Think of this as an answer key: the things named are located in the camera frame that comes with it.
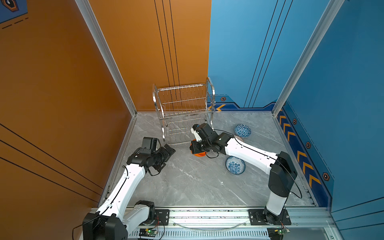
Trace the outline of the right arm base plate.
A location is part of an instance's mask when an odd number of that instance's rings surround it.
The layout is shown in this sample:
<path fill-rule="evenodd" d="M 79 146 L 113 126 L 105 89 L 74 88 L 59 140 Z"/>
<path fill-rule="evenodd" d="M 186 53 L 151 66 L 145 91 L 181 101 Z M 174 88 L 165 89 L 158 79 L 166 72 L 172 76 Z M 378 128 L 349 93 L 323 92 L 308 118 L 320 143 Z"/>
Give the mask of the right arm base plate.
<path fill-rule="evenodd" d="M 283 209 L 280 215 L 276 216 L 267 209 L 250 209 L 248 210 L 249 219 L 252 226 L 266 225 L 284 225 L 292 224 L 291 218 L 286 209 Z"/>

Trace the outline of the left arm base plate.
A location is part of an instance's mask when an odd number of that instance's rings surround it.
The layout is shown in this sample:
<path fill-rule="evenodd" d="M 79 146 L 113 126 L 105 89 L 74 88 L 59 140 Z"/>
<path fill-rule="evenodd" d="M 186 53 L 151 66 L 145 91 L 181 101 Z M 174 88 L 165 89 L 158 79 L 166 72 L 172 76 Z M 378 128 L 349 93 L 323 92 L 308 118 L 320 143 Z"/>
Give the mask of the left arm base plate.
<path fill-rule="evenodd" d="M 170 210 L 169 209 L 155 209 L 155 215 L 153 218 L 144 221 L 140 226 L 155 226 L 158 222 L 160 225 L 169 225 Z"/>

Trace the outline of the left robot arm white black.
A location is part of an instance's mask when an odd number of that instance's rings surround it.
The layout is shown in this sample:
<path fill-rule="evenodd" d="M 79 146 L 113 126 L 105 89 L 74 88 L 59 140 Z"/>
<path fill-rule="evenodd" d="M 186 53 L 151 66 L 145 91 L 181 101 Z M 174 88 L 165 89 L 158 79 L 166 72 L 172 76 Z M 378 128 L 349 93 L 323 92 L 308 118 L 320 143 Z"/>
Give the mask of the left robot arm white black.
<path fill-rule="evenodd" d="M 150 224 L 155 219 L 155 204 L 150 201 L 139 201 L 128 214 L 124 215 L 134 191 L 150 168 L 161 172 L 166 162 L 176 152 L 169 145 L 159 149 L 141 147 L 128 158 L 125 171 L 108 199 L 95 213 L 88 213 L 83 223 L 84 240 L 126 240 L 128 233 L 140 224 Z"/>

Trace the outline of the orange plastic bowl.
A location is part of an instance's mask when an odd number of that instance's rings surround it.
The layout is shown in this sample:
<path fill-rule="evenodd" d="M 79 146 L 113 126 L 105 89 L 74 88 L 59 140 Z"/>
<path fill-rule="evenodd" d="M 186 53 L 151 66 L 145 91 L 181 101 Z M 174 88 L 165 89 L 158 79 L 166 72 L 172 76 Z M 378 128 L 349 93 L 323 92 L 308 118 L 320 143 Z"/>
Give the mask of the orange plastic bowl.
<path fill-rule="evenodd" d="M 193 155 L 194 156 L 196 156 L 196 157 L 205 157 L 206 155 L 207 155 L 207 153 L 206 152 L 202 152 L 202 153 L 193 153 Z"/>

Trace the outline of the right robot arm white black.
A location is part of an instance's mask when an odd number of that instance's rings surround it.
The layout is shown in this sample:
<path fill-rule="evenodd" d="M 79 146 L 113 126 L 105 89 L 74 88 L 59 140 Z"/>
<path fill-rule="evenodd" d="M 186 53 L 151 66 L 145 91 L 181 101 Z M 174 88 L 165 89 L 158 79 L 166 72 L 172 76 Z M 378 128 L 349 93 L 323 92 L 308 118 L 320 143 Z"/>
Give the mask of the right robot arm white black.
<path fill-rule="evenodd" d="M 270 195 L 262 216 L 268 225 L 281 224 L 284 220 L 284 206 L 297 177 L 290 156 L 285 152 L 276 154 L 260 150 L 228 133 L 218 135 L 215 131 L 209 134 L 196 130 L 191 132 L 195 136 L 190 146 L 193 154 L 209 151 L 221 153 L 241 159 L 269 175 Z"/>

